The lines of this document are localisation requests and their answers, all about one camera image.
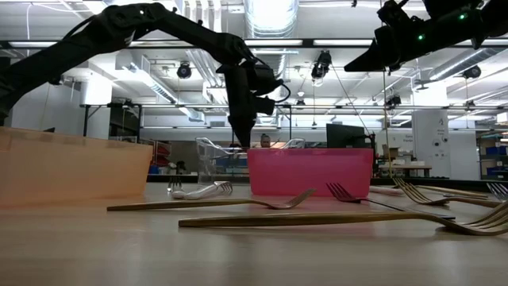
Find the cable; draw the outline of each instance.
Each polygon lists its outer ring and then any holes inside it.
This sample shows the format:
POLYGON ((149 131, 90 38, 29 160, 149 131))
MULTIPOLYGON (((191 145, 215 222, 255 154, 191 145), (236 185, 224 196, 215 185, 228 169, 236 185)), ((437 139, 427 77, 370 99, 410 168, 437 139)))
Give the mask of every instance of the cable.
MULTIPOLYGON (((400 5, 401 7, 404 6, 409 0, 402 0, 402 4, 400 5)), ((383 8, 383 0, 379 0, 379 7, 380 8, 383 8)), ((388 140, 388 113, 387 113, 387 71, 386 69, 383 69, 383 89, 384 89, 384 102, 385 104, 383 105, 384 108, 384 128, 386 129, 386 135, 387 135, 387 149, 388 149, 388 172, 389 172, 389 176, 390 176, 390 179, 393 179, 393 174, 391 173, 391 156, 390 156, 390 141, 388 140)))
MULTIPOLYGON (((28 7, 26 7, 26 39, 30 41, 30 17, 29 12, 30 8, 32 8, 33 4, 30 3, 28 7)), ((30 56, 30 50, 26 50, 26 56, 30 56)))
POLYGON ((42 110, 42 117, 40 118, 39 130, 42 130, 42 126, 44 124, 44 117, 46 116, 46 108, 48 107, 49 91, 51 90, 51 84, 47 83, 47 85, 48 85, 48 93, 46 94, 46 101, 44 102, 44 109, 42 110))
POLYGON ((79 28, 83 27, 84 25, 88 24, 90 21, 94 20, 97 17, 97 15, 90 16, 87 19, 81 21, 76 27, 72 28, 72 30, 69 31, 65 36, 63 36, 64 39, 72 36, 79 28))
POLYGON ((287 90, 287 95, 286 95, 286 97, 285 97, 285 98, 280 99, 280 100, 277 100, 277 101, 276 101, 277 103, 285 102, 285 101, 286 101, 288 98, 290 98, 290 96, 291 96, 291 90, 289 89, 289 87, 287 87, 287 85, 286 85, 286 84, 284 84, 284 83, 282 84, 282 86, 283 86, 284 88, 286 88, 286 90, 287 90))
POLYGON ((57 8, 53 8, 53 7, 46 6, 46 5, 44 5, 44 4, 38 4, 38 3, 35 3, 35 4, 30 3, 30 5, 40 6, 40 7, 44 7, 44 8, 46 8, 46 9, 50 9, 50 10, 53 10, 53 11, 58 11, 58 12, 67 12, 67 13, 74 13, 74 12, 91 12, 91 13, 93 13, 93 11, 92 11, 92 10, 62 10, 62 9, 57 9, 57 8))
POLYGON ((333 64, 330 64, 330 66, 332 67, 333 69, 333 72, 335 72, 335 76, 337 77, 337 79, 339 80, 339 83, 341 84, 341 87, 342 87, 342 90, 344 91, 344 94, 346 95, 346 98, 348 98, 348 101, 349 103, 351 103, 351 106, 352 108, 354 109, 355 113, 356 113, 356 116, 358 116, 358 119, 362 122, 362 125, 364 126, 365 130, 367 130, 367 133, 371 133, 369 131, 369 129, 367 128, 367 126, 365 125, 365 122, 364 120, 362 120, 362 117, 360 116, 360 114, 358 113, 358 111, 356 110, 356 107, 355 105, 352 103, 352 100, 349 98, 349 95, 348 95, 348 92, 346 91, 345 87, 344 87, 344 84, 342 84, 342 81, 341 81, 341 78, 339 77, 339 74, 337 73, 337 71, 335 70, 335 67, 333 66, 333 64))
MULTIPOLYGON (((387 72, 383 71, 383 86, 387 85, 387 72)), ((387 89, 384 89, 384 102, 387 101, 387 89)), ((391 155, 390 155, 390 140, 388 140, 388 113, 387 113, 387 105, 384 105, 384 128, 387 135, 387 149, 388 149, 388 172, 391 179, 393 179, 393 175, 391 173, 391 155)))

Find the pink plastic bin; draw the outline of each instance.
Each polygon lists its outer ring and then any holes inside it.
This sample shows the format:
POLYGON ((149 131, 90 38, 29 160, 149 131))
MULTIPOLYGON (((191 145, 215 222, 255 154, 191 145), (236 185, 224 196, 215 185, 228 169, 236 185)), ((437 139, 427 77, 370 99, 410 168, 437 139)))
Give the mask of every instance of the pink plastic bin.
POLYGON ((254 195, 299 195, 315 188, 332 196, 326 183, 339 183, 351 195, 368 195, 372 149, 250 149, 248 170, 254 195))

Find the ceiling duct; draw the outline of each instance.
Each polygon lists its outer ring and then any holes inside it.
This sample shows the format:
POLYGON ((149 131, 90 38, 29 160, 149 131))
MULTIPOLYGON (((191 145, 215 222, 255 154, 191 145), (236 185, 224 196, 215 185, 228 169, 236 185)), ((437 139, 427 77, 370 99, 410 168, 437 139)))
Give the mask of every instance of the ceiling duct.
POLYGON ((484 60, 499 54, 506 48, 481 48, 479 50, 466 51, 453 59, 447 61, 441 66, 434 68, 429 72, 431 82, 447 79, 469 68, 476 66, 484 60))
MULTIPOLYGON (((247 38, 291 38, 296 28, 298 0, 244 0, 247 38)), ((273 68, 275 76, 283 76, 287 56, 259 55, 258 57, 273 68)))
MULTIPOLYGON (((186 0, 189 6, 188 18, 192 21, 198 21, 198 5, 196 0, 186 0)), ((210 4, 207 0, 200 1, 201 3, 201 20, 205 28, 210 28, 210 4)), ((214 1, 214 28, 215 32, 221 32, 221 13, 217 13, 217 10, 221 9, 220 1, 214 1)), ((217 65, 215 60, 211 57, 208 52, 201 49, 188 49, 186 54, 189 60, 194 64, 199 74, 210 87, 222 87, 223 82, 219 75, 215 72, 217 65)))

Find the pipe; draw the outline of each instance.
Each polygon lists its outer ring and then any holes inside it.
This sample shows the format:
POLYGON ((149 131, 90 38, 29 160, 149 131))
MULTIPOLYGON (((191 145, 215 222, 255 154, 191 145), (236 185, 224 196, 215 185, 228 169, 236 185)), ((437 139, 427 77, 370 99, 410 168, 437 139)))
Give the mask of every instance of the pipe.
POLYGON ((222 33, 221 0, 214 0, 214 31, 217 33, 222 33))
POLYGON ((60 2, 67 10, 72 11, 72 13, 78 16, 79 19, 85 20, 85 17, 83 17, 80 13, 75 12, 74 9, 72 9, 72 7, 69 4, 67 4, 64 0, 58 0, 58 2, 60 2))
POLYGON ((440 81, 450 76, 456 75, 469 68, 476 66, 484 60, 490 59, 492 56, 498 55, 506 48, 481 48, 476 51, 466 51, 453 59, 447 61, 441 66, 434 68, 429 73, 431 81, 440 81))

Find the wall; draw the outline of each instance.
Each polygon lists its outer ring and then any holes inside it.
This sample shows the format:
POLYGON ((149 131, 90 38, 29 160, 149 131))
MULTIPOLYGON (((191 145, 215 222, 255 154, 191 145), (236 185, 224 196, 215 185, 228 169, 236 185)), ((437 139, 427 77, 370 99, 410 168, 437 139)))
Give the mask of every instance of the wall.
MULTIPOLYGON (((388 130, 390 148, 398 147, 403 152, 413 151, 413 132, 411 130, 388 130)), ((375 135, 377 153, 383 155, 383 145, 387 143, 386 131, 379 131, 375 135)))
MULTIPOLYGON (((413 151, 413 131, 411 130, 390 130, 388 137, 394 142, 395 147, 408 148, 413 151)), ((466 131, 450 131, 450 161, 451 179, 454 180, 479 180, 479 158, 476 152, 476 133, 466 131)), ((376 137, 378 153, 382 152, 381 144, 386 142, 386 135, 383 132, 377 133, 376 137)))
POLYGON ((450 132, 452 179, 480 180, 475 132, 450 132))
POLYGON ((83 134, 84 109, 79 107, 81 94, 66 86, 44 84, 23 96, 13 108, 11 126, 44 130, 55 127, 56 133, 83 134))

